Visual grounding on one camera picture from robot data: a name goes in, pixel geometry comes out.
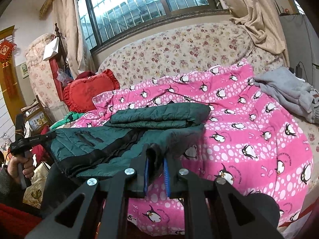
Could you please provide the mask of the person left hand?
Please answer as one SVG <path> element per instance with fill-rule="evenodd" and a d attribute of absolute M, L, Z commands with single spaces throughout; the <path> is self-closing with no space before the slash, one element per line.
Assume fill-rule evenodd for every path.
<path fill-rule="evenodd" d="M 35 167 L 31 153 L 27 153 L 25 157 L 15 155 L 9 161 L 7 171 L 16 184 L 21 184 L 19 169 L 22 170 L 22 175 L 27 179 L 31 179 L 34 176 Z"/>

